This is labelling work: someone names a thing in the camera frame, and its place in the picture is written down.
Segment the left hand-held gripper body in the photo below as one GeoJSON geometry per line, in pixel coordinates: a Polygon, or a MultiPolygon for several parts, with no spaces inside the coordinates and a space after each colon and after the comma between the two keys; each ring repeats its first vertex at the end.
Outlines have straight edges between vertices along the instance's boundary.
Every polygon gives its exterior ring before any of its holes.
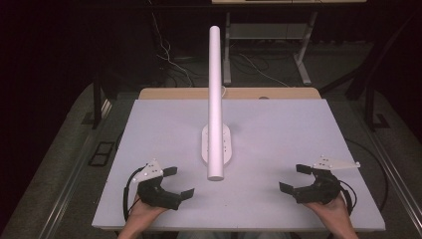
{"type": "Polygon", "coordinates": [[[181,204],[180,194],[166,191],[161,183],[165,178],[163,169],[154,158],[134,174],[131,182],[137,184],[137,195],[150,206],[177,210],[181,204]]]}

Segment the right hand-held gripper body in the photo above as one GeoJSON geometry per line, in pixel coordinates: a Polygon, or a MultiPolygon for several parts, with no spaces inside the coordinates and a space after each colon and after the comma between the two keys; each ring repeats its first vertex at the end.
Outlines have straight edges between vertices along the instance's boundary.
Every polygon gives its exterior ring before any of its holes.
{"type": "Polygon", "coordinates": [[[315,181],[309,186],[295,189],[294,198],[297,203],[320,202],[328,204],[341,192],[350,200],[348,192],[343,189],[340,180],[332,172],[334,170],[359,168],[359,162],[321,156],[316,162],[308,166],[313,169],[313,173],[310,175],[315,178],[315,181]]]}

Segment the person's left hand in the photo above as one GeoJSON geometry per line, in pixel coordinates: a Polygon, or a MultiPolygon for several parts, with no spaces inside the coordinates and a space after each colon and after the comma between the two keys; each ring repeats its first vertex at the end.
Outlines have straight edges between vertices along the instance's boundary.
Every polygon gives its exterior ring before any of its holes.
{"type": "Polygon", "coordinates": [[[167,211],[167,208],[150,206],[141,201],[136,195],[129,208],[128,222],[135,224],[150,225],[160,214],[167,211]]]}

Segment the person's right hand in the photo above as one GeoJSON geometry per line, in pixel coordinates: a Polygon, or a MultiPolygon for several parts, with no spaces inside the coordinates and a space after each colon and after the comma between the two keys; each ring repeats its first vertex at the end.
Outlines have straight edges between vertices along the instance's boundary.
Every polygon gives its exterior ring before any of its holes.
{"type": "Polygon", "coordinates": [[[311,202],[305,203],[305,207],[313,211],[327,229],[340,229],[351,225],[347,207],[341,194],[328,204],[311,202]]]}

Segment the white oval base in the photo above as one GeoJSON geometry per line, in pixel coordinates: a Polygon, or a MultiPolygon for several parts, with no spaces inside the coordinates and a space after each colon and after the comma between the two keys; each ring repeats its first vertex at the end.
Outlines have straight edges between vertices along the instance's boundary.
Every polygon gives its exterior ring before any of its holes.
{"type": "MultiPolygon", "coordinates": [[[[230,129],[224,124],[223,125],[223,159],[224,165],[227,165],[233,154],[232,150],[232,139],[230,129]]],[[[205,163],[208,163],[208,149],[209,149],[209,136],[208,136],[208,125],[205,125],[201,132],[201,156],[205,163]]]]}

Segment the long white tube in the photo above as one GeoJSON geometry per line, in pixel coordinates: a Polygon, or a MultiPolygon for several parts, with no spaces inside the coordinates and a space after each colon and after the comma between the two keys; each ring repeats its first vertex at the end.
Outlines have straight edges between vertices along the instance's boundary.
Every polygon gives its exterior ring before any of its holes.
{"type": "Polygon", "coordinates": [[[208,179],[224,179],[220,28],[209,30],[208,179]]]}

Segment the black stand leg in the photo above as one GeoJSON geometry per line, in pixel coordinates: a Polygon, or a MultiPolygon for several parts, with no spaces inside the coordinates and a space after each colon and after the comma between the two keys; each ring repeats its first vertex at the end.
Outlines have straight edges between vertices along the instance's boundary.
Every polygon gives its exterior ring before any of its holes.
{"type": "Polygon", "coordinates": [[[375,90],[373,86],[368,86],[365,92],[364,121],[371,131],[379,128],[390,128],[390,125],[383,114],[374,112],[375,90]]]}

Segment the black rectangular floor frame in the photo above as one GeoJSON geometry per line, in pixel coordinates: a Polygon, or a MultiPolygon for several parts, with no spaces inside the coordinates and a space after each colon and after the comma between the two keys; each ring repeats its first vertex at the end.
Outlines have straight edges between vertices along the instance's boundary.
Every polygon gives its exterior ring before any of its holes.
{"type": "Polygon", "coordinates": [[[90,158],[88,165],[93,167],[106,166],[114,147],[113,141],[100,141],[90,158]]]}

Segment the aluminium floor rail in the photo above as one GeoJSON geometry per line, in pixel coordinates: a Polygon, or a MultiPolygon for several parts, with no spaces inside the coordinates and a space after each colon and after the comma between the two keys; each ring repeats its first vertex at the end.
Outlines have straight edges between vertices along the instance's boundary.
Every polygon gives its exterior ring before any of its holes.
{"type": "Polygon", "coordinates": [[[87,163],[88,154],[93,147],[96,140],[96,133],[90,132],[78,154],[76,163],[74,164],[69,177],[63,186],[58,199],[53,204],[53,208],[49,213],[46,222],[38,236],[38,239],[54,239],[54,235],[66,213],[68,205],[76,191],[79,177],[84,165],[87,163]]]}
{"type": "Polygon", "coordinates": [[[418,189],[409,181],[413,173],[409,166],[410,158],[405,153],[399,153],[391,144],[385,143],[377,132],[368,129],[366,134],[380,159],[381,168],[386,172],[390,185],[422,238],[422,202],[418,189]]]}

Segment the grey metal desk frame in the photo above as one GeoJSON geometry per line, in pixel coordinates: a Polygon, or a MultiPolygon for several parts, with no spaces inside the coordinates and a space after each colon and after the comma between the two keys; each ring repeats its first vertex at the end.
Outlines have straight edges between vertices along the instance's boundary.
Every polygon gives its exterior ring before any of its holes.
{"type": "Polygon", "coordinates": [[[306,23],[235,23],[231,13],[227,13],[225,16],[223,84],[230,86],[232,83],[230,61],[230,42],[232,40],[300,40],[301,48],[293,55],[293,59],[303,84],[310,86],[312,80],[306,69],[304,57],[316,20],[317,12],[311,12],[306,23]]]}

